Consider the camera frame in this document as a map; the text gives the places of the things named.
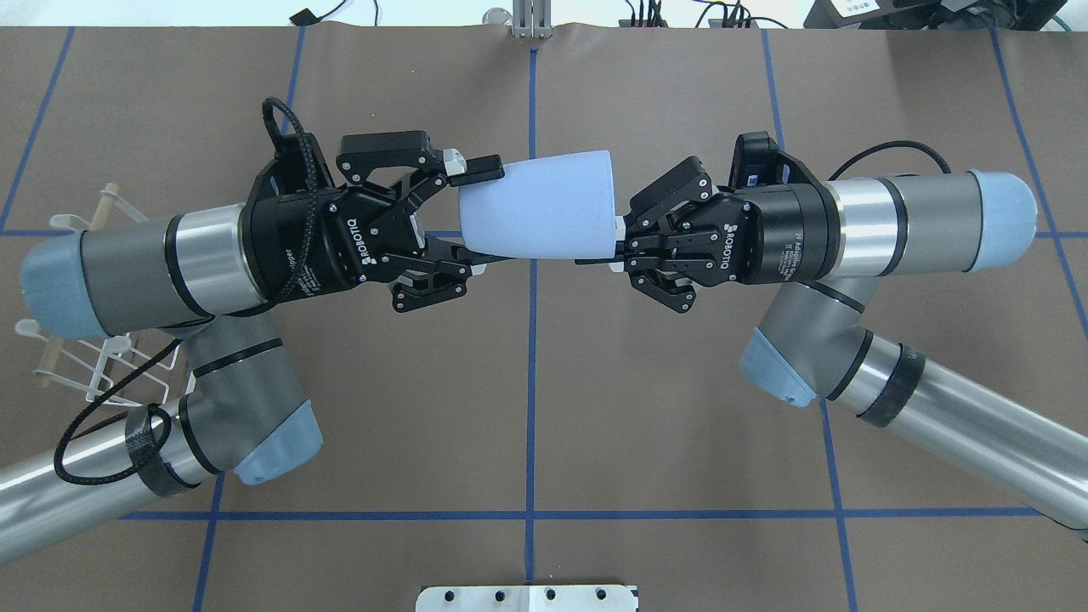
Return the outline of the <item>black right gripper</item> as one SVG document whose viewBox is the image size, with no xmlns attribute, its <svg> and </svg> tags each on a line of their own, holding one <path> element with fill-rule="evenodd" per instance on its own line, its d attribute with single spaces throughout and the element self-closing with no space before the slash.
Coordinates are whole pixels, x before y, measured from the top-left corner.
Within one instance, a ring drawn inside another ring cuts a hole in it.
<svg viewBox="0 0 1088 612">
<path fill-rule="evenodd" d="M 786 184 L 712 189 L 698 156 L 688 156 L 630 199 L 625 241 L 609 267 L 669 310 L 687 314 L 697 287 L 782 284 L 827 276 L 838 256 L 841 221 L 827 189 Z"/>
</svg>

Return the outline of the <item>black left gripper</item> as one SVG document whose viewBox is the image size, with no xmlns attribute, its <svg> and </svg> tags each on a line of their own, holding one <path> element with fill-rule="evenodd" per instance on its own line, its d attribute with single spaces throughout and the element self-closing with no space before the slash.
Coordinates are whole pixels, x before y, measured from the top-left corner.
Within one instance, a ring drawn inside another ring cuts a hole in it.
<svg viewBox="0 0 1088 612">
<path fill-rule="evenodd" d="M 390 186 L 364 182 L 390 167 L 412 167 L 455 187 L 505 178 L 499 155 L 467 159 L 455 148 L 438 150 L 418 128 L 343 136 L 337 169 L 353 185 L 324 186 L 316 198 L 299 179 L 258 175 L 242 207 L 242 252 L 263 299 L 391 282 L 392 305 L 403 314 L 467 295 L 487 255 L 423 237 L 415 213 L 425 201 L 425 175 L 406 174 Z"/>
</svg>

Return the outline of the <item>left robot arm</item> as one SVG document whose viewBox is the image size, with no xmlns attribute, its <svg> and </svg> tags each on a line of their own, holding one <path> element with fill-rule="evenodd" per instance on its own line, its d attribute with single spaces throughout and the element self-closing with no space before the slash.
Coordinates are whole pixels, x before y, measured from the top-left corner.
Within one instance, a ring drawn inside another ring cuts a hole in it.
<svg viewBox="0 0 1088 612">
<path fill-rule="evenodd" d="M 324 440 L 271 310 L 388 284 L 394 309 L 458 298 L 490 257 L 426 237 L 417 213 L 446 187 L 504 178 L 500 156 L 440 150 L 423 131 L 343 137 L 342 184 L 316 136 L 270 127 L 245 201 L 81 229 L 28 252 L 20 285 L 51 336 L 84 345 L 166 338 L 92 393 L 52 450 L 3 470 L 10 564 L 221 473 L 260 485 Z"/>
</svg>

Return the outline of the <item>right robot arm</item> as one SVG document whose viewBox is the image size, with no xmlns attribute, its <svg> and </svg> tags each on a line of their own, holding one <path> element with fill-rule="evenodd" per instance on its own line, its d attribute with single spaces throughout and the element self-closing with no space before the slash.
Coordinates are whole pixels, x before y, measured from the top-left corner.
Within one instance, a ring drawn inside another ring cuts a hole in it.
<svg viewBox="0 0 1088 612">
<path fill-rule="evenodd" d="M 942 363 L 998 357 L 982 325 L 1023 314 L 994 270 L 1029 255 L 1036 201 L 1002 172 L 819 179 L 741 154 L 724 185 L 691 156 L 636 194 L 606 264 L 669 309 L 700 290 L 776 286 L 739 368 L 781 402 L 839 405 L 1085 539 L 1085 436 Z"/>
</svg>

